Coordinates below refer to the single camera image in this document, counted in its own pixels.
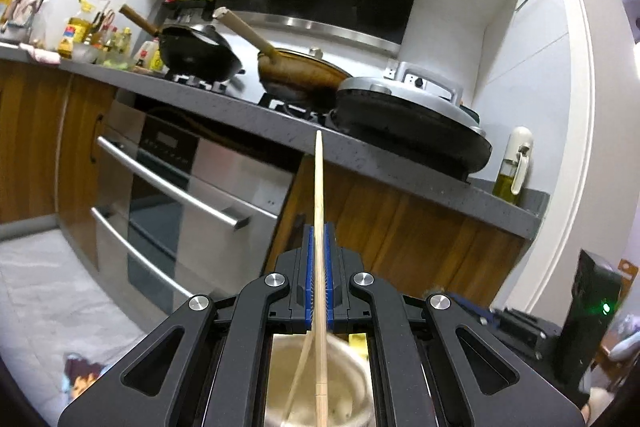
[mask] oven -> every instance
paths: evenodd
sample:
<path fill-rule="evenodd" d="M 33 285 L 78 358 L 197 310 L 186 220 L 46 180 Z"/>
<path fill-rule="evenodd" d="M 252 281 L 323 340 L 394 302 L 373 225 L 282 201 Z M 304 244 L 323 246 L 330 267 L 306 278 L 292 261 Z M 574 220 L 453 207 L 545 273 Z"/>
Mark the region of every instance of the oven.
<path fill-rule="evenodd" d="M 196 293 L 263 269 L 292 174 L 114 102 L 98 137 L 98 273 L 150 330 Z"/>

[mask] blue gripper pad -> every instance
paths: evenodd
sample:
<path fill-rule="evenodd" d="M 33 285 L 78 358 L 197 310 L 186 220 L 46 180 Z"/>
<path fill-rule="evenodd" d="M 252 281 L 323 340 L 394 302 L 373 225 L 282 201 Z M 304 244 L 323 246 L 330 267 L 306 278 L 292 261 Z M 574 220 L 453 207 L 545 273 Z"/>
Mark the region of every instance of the blue gripper pad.
<path fill-rule="evenodd" d="M 329 248 L 329 230 L 324 226 L 324 288 L 326 292 L 326 323 L 328 330 L 334 329 L 334 285 L 332 277 L 331 251 Z M 311 318 L 314 311 L 314 227 L 309 227 L 308 255 L 306 257 L 305 280 L 305 325 L 311 330 Z"/>

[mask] cabinet handle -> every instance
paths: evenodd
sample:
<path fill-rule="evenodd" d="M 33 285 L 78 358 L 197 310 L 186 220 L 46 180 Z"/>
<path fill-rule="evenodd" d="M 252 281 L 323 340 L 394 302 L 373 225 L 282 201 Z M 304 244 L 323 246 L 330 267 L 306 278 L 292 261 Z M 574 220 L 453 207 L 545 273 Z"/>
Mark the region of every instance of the cabinet handle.
<path fill-rule="evenodd" d="M 219 221 L 226 223 L 234 230 L 243 229 L 249 224 L 251 220 L 250 217 L 241 217 L 236 219 L 235 217 L 225 214 L 224 211 L 212 208 L 208 204 L 194 198 L 188 192 L 185 192 L 181 188 L 176 187 L 174 184 L 169 183 L 167 180 L 165 180 L 161 176 L 158 176 L 152 170 L 147 169 L 144 165 L 142 165 L 142 163 L 136 162 L 131 156 L 121 151 L 116 145 L 109 142 L 106 138 L 99 136 L 97 142 L 100 147 L 107 151 L 117 161 L 123 164 L 131 172 L 141 177 L 145 182 L 153 185 L 155 188 L 160 190 L 162 194 L 165 194 L 170 198 L 174 198 L 174 200 L 180 201 L 180 203 L 195 206 L 196 208 L 199 208 L 203 212 L 209 214 L 209 216 L 215 217 Z"/>
<path fill-rule="evenodd" d="M 175 282 L 171 277 L 169 277 L 166 273 L 164 273 L 161 269 L 159 269 L 156 265 L 154 265 L 151 261 L 149 261 L 144 255 L 142 255 L 138 250 L 133 248 L 133 245 L 130 244 L 124 237 L 122 237 L 116 229 L 111 226 L 111 223 L 107 221 L 104 216 L 100 213 L 95 207 L 92 207 L 91 213 L 94 216 L 94 219 L 98 221 L 105 229 L 107 229 L 111 235 L 121 244 L 127 251 L 133 256 L 133 258 L 138 261 L 142 266 L 144 266 L 149 272 L 151 272 L 154 276 L 156 276 L 161 282 L 165 283 L 168 286 L 171 286 L 178 293 L 181 293 L 188 299 L 193 297 L 193 293 L 188 291 L 187 289 L 180 286 L 177 282 Z"/>
<path fill-rule="evenodd" d="M 94 131 L 91 133 L 91 149 L 89 149 L 89 160 L 91 161 L 91 163 L 96 163 L 97 161 L 94 155 L 95 141 L 96 141 L 95 135 L 96 135 L 96 132 L 98 131 L 98 124 L 102 122 L 103 119 L 104 119 L 104 115 L 99 114 L 94 122 Z"/>

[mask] lower cabinet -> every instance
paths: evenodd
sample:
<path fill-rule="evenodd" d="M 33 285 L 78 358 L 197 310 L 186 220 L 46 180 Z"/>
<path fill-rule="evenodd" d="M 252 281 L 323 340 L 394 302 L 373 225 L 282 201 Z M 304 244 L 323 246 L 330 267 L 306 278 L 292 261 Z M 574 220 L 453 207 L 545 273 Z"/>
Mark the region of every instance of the lower cabinet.
<path fill-rule="evenodd" d="M 60 225 L 89 260 L 97 265 L 95 221 L 90 209 L 98 193 L 98 146 L 116 88 L 73 76 L 66 106 L 58 168 Z"/>
<path fill-rule="evenodd" d="M 271 245 L 277 256 L 301 244 L 313 222 L 314 162 L 305 156 Z M 329 163 L 324 219 L 337 244 L 358 252 L 365 269 L 420 297 L 441 287 L 487 306 L 516 263 L 524 239 Z"/>
<path fill-rule="evenodd" d="M 55 213 L 68 78 L 56 68 L 0 60 L 0 224 Z"/>

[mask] beige container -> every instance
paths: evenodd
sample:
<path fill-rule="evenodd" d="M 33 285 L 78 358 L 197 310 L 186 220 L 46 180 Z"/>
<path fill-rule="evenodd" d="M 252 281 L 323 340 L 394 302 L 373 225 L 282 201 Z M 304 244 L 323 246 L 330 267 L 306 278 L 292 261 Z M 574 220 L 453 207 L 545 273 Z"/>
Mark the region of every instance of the beige container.
<path fill-rule="evenodd" d="M 304 338 L 304 335 L 273 336 L 267 406 L 264 415 L 266 427 L 280 427 L 282 423 L 282 409 L 287 400 Z M 329 425 L 374 426 L 369 364 L 361 359 L 349 344 L 339 338 L 329 335 L 327 343 Z M 289 421 L 283 427 L 314 427 L 316 424 L 314 352 L 315 349 L 312 349 L 293 402 Z"/>

